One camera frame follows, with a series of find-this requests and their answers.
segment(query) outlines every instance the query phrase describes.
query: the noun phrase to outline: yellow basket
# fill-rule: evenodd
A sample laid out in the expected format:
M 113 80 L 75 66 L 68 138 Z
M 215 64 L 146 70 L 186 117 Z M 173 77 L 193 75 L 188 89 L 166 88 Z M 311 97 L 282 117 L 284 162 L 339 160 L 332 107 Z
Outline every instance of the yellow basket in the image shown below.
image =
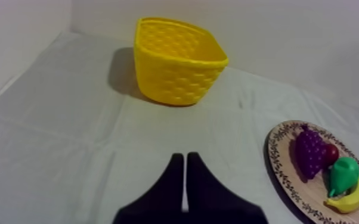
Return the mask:
M 197 103 L 228 64 L 207 30 L 166 18 L 139 19 L 134 54 L 141 92 L 170 105 Z

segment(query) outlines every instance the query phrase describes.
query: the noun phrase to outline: green pear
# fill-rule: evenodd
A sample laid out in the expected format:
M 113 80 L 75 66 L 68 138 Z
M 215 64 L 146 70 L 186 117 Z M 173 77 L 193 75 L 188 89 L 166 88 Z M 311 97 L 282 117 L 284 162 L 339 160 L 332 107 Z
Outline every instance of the green pear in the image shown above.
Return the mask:
M 329 197 L 337 196 L 356 185 L 359 178 L 359 165 L 353 158 L 341 157 L 335 161 L 330 174 Z

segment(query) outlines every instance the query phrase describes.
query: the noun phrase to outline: red apple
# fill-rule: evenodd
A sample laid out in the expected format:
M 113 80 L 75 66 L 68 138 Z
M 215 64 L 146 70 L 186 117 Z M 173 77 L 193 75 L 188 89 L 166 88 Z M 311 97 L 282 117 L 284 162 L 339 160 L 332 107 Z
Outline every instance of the red apple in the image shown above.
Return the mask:
M 332 166 L 339 157 L 339 151 L 333 144 L 326 145 L 326 153 L 324 155 L 324 167 Z

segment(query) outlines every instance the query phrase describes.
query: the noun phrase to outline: basket rim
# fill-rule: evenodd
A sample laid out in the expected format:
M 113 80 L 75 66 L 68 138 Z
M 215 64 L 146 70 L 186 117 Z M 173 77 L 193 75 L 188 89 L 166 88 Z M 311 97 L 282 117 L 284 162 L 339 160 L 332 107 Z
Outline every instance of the basket rim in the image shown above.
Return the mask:
M 166 54 L 161 54 L 161 53 L 157 53 L 154 51 L 151 51 L 147 48 L 145 48 L 144 46 L 142 46 L 139 43 L 139 32 L 141 30 L 141 24 L 142 23 L 146 23 L 148 21 L 153 21 L 154 23 L 173 23 L 179 26 L 183 26 L 186 28 L 191 28 L 194 29 L 200 33 L 204 33 L 206 35 L 210 35 L 214 38 L 214 36 L 207 30 L 192 25 L 190 23 L 186 23 L 183 21 L 178 21 L 178 20 L 173 20 L 170 18 L 160 18 L 160 17 L 143 17 L 140 18 L 138 20 L 137 23 L 137 31 L 135 34 L 135 48 L 139 49 L 140 51 L 154 57 L 154 58 L 159 58 L 160 60 L 165 60 L 165 61 L 171 61 L 173 63 L 176 64 L 183 64 L 186 66 L 191 66 L 191 67 L 203 67 L 203 68 L 222 68 L 228 65 L 228 57 L 226 55 L 226 53 L 221 49 L 220 45 L 217 43 L 218 48 L 223 52 L 223 54 L 225 55 L 225 59 L 224 60 L 220 60 L 220 61 L 203 61 L 203 60 L 193 60 L 193 59 L 187 59 L 187 58 L 181 58 L 181 57 L 174 57 L 174 56 L 170 56 L 170 55 L 166 55 Z

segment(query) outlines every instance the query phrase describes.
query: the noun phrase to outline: table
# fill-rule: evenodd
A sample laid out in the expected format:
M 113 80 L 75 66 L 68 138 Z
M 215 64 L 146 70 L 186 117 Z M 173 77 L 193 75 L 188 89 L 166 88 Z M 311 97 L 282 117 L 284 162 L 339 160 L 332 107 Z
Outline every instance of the table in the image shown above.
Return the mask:
M 359 111 L 338 102 L 226 68 L 198 104 L 167 107 L 139 92 L 131 43 L 62 33 L 0 96 L 0 224 L 111 223 L 191 151 L 270 223 L 308 222 L 264 162 L 265 137 L 291 119 L 359 158 Z

